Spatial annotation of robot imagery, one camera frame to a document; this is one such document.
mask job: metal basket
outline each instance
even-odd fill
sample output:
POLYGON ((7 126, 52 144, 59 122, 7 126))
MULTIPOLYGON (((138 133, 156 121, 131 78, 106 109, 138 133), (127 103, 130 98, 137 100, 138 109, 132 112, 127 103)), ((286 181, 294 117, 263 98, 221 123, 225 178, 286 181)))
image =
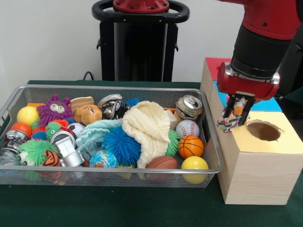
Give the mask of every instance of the metal basket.
MULTIPOLYGON (((0 111, 0 117, 2 118, 0 122, 0 146, 3 146, 5 133, 16 122, 18 111, 28 103, 44 103, 53 93, 57 93, 60 100, 63 100, 64 97, 73 99, 81 96, 92 96, 95 104, 107 95, 120 93, 124 100, 138 97, 141 101, 149 100, 163 107, 171 108, 175 107, 175 103, 180 97, 184 95, 195 96, 202 101, 204 108, 204 114, 199 117, 197 124, 200 127, 200 138, 205 144, 202 158, 208 163, 209 170, 0 166, 0 184, 205 188, 214 174, 222 169, 222 152, 216 137, 206 96, 197 89, 20 86, 14 90, 0 111), (59 179, 52 180, 54 175, 60 176, 59 179), (184 179, 185 177, 195 181, 201 175, 204 175, 205 180, 199 184, 188 183, 184 179)), ((180 168, 183 159, 179 154, 175 158, 180 168)))

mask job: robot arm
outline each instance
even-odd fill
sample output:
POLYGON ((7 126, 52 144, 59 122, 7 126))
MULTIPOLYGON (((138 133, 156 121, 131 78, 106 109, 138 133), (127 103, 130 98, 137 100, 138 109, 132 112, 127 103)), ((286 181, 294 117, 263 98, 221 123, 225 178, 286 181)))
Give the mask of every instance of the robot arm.
POLYGON ((236 101, 247 100, 239 125, 246 121, 256 100, 269 100, 278 90, 277 69, 303 18, 300 0, 220 0, 244 5, 244 19, 232 61, 218 72, 220 92, 231 97, 223 117, 236 101))

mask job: wooden box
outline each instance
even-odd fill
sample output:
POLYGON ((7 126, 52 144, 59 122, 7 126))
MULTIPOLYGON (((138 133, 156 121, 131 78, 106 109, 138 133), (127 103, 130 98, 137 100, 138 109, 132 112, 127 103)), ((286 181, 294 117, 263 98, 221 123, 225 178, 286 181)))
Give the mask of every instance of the wooden box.
MULTIPOLYGON (((222 61, 206 58, 201 90, 216 120, 226 104, 216 75, 222 61)), ((225 165, 218 174, 226 204, 284 205, 303 167, 303 143, 274 99, 256 104, 245 125, 217 129, 225 165)))

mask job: baseball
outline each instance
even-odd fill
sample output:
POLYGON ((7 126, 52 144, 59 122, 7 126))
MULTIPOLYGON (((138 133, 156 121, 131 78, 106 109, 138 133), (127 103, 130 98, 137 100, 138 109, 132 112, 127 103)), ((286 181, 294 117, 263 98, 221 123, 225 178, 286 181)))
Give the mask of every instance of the baseball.
POLYGON ((180 140, 185 136, 199 136, 200 129, 196 122, 184 120, 177 125, 176 133, 180 140))

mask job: table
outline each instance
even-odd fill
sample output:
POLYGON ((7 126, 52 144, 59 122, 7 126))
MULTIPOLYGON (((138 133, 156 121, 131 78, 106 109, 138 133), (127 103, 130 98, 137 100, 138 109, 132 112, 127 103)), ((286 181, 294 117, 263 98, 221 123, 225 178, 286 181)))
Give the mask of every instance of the table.
MULTIPOLYGON (((30 84, 187 87, 199 83, 30 81, 30 84)), ((0 185, 1 226, 301 227, 303 176, 286 206, 225 205, 218 178, 206 189, 0 185)))

